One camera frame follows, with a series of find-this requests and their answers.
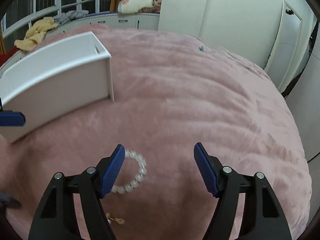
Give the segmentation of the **white rectangular tray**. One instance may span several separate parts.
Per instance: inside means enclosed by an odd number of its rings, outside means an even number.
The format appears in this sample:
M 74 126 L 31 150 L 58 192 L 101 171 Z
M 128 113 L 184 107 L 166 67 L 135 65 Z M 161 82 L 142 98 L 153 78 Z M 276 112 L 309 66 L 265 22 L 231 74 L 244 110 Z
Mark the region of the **white rectangular tray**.
M 15 142 L 35 129 L 69 112 L 103 99 L 114 100 L 113 82 L 102 79 L 97 67 L 81 67 L 71 72 L 71 77 L 61 75 L 32 85 L 10 97 L 1 88 L 4 110 L 22 112 L 22 127 L 1 127 L 1 136 Z

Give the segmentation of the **red cloth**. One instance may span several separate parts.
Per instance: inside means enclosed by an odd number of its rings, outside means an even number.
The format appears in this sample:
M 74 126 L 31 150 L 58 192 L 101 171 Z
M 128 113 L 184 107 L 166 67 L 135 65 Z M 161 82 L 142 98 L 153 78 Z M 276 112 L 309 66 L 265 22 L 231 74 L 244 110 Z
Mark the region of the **red cloth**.
M 10 51 L 8 51 L 7 53 L 1 54 L 0 55 L 0 66 L 5 64 L 8 61 L 8 59 L 10 59 L 17 51 L 19 51 L 19 49 L 17 47 L 14 47 Z

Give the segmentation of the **yellow towel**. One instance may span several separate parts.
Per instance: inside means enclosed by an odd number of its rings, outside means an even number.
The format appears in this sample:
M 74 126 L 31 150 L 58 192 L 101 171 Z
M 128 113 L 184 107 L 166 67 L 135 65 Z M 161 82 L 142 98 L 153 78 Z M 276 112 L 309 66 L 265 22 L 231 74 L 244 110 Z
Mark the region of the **yellow towel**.
M 23 51 L 31 51 L 44 40 L 48 31 L 57 27 L 58 24 L 52 17 L 44 17 L 27 30 L 23 40 L 15 40 L 14 46 Z

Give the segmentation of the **grey clothes pile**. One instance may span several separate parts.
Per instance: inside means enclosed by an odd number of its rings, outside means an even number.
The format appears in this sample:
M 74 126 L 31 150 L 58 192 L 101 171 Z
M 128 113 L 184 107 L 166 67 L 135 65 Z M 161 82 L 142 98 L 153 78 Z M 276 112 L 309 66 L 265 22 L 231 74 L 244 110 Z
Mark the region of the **grey clothes pile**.
M 58 25 L 63 25 L 73 20 L 84 18 L 89 14 L 88 10 L 70 10 L 68 12 L 62 12 L 53 17 L 54 22 Z

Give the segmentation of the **window with bars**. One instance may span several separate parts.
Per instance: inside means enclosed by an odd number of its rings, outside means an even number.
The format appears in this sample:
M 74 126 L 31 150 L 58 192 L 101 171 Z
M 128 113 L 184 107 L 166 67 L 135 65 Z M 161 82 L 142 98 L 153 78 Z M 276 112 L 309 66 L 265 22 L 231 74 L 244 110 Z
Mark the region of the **window with bars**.
M 49 14 L 69 10 L 87 10 L 90 14 L 96 14 L 108 12 L 110 5 L 111 0 L 14 0 L 1 19 L 2 35 L 6 38 Z

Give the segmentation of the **pink plush blanket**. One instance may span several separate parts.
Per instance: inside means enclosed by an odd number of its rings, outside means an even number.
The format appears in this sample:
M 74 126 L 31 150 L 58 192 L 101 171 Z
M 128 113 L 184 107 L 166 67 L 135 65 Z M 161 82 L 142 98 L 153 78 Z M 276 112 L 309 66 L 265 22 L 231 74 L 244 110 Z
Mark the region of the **pink plush blanket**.
M 118 144 L 141 154 L 147 174 L 130 193 L 108 194 L 103 207 L 117 239 L 201 239 L 217 199 L 193 156 L 202 143 L 223 165 L 262 172 L 284 210 L 293 239 L 305 230 L 311 176 L 294 118 L 266 73 L 192 36 L 102 24 L 93 32 L 110 52 L 115 101 L 63 116 L 14 144 L 1 140 L 1 191 L 22 203 L 8 221 L 27 239 L 33 215 L 56 172 L 70 176 Z

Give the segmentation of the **white window seat cabinet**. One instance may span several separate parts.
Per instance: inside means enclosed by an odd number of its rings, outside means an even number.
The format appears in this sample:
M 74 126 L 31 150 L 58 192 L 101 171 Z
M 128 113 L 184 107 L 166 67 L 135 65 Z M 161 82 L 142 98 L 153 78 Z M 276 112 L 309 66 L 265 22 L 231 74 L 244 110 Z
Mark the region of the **white window seat cabinet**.
M 103 80 L 112 81 L 110 62 L 116 49 L 126 42 L 153 46 L 164 35 L 159 31 L 114 29 L 94 21 L 73 30 L 59 27 L 54 33 L 1 73 L 1 88 L 7 97 L 12 95 L 10 89 L 16 93 L 61 75 L 71 77 L 71 72 L 81 67 L 97 67 Z

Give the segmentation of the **white floral folded blanket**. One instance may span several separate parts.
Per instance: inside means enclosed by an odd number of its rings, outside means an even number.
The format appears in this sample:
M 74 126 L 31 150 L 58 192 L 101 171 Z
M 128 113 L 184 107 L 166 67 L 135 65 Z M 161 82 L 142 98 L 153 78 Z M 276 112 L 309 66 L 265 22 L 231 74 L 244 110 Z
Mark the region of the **white floral folded blanket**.
M 122 0 L 117 8 L 117 12 L 123 15 L 154 12 L 154 10 L 154 0 Z

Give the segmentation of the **pink plush toys pile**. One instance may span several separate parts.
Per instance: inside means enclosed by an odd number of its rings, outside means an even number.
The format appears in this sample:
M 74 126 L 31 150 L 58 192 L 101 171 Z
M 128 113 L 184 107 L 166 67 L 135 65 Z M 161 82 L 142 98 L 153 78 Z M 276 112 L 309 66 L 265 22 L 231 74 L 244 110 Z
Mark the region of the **pink plush toys pile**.
M 153 0 L 153 12 L 159 13 L 161 10 L 162 0 Z

